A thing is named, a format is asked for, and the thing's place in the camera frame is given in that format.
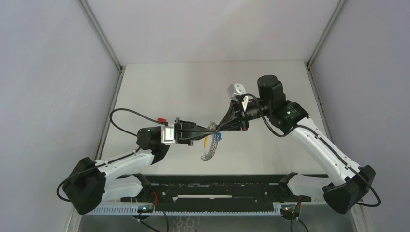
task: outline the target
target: robotic arm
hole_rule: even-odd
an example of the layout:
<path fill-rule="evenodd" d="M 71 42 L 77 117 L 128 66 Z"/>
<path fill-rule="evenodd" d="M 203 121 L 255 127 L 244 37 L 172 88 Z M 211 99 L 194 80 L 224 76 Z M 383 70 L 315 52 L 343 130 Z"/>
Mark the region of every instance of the robotic arm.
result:
<path fill-rule="evenodd" d="M 370 189 L 374 192 L 371 184 L 376 175 L 375 171 L 369 165 L 361 167 L 347 157 L 320 132 L 299 104 L 286 100 L 282 83 L 276 76 L 260 77 L 258 90 L 260 97 L 256 98 L 247 94 L 243 85 L 230 85 L 230 107 L 215 130 L 176 118 L 175 124 L 172 125 L 166 122 L 160 126 L 140 129 L 137 134 L 137 144 L 140 146 L 138 150 L 95 162 L 90 158 L 82 159 L 70 177 L 60 185 L 69 200 L 59 195 L 59 189 L 58 196 L 71 201 L 79 214 L 91 211 L 100 202 L 135 197 L 145 185 L 149 185 L 144 177 L 134 175 L 118 178 L 136 172 L 139 167 L 162 160 L 169 149 L 167 144 L 193 145 L 193 141 L 218 131 L 246 131 L 249 121 L 258 118 L 262 118 L 276 136 L 289 135 L 295 139 L 328 175 L 328 178 L 316 178 L 290 173 L 279 183 L 281 194 L 304 195 L 325 200 L 336 212 L 345 214 Z M 265 117 L 284 134 L 276 133 Z"/>

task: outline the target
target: gray wall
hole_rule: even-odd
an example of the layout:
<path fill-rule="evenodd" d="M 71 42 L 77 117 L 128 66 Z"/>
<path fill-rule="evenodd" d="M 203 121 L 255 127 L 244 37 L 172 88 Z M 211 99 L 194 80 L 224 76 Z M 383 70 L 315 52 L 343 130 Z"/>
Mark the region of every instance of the gray wall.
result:
<path fill-rule="evenodd" d="M 0 231 L 62 231 L 56 187 L 95 152 L 117 71 L 74 0 L 3 0 L 0 22 Z"/>
<path fill-rule="evenodd" d="M 408 227 L 410 1 L 351 0 L 313 66 L 336 142 L 376 170 L 376 231 Z M 367 203 L 375 202 L 371 194 Z"/>

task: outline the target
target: white wall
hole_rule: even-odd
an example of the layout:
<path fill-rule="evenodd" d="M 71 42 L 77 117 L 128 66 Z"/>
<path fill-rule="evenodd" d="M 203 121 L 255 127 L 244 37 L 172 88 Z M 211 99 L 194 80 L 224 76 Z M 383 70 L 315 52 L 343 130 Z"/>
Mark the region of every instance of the white wall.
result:
<path fill-rule="evenodd" d="M 337 144 L 376 170 L 382 203 L 368 212 L 380 232 L 408 227 L 409 12 L 405 0 L 349 1 L 313 66 Z"/>
<path fill-rule="evenodd" d="M 304 60 L 338 0 L 90 0 L 121 64 Z"/>
<path fill-rule="evenodd" d="M 74 0 L 1 1 L 0 22 L 0 231 L 62 231 L 56 187 L 95 152 L 117 71 Z"/>

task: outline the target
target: blue clip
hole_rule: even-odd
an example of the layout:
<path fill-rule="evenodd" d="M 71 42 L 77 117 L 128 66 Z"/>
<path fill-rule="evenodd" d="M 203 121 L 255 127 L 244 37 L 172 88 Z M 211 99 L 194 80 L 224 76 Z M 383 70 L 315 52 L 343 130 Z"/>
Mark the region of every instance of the blue clip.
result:
<path fill-rule="evenodd" d="M 222 133 L 221 133 L 221 132 L 218 132 L 218 133 L 217 133 L 217 140 L 218 140 L 218 142 L 219 142 L 221 139 L 222 139 Z"/>

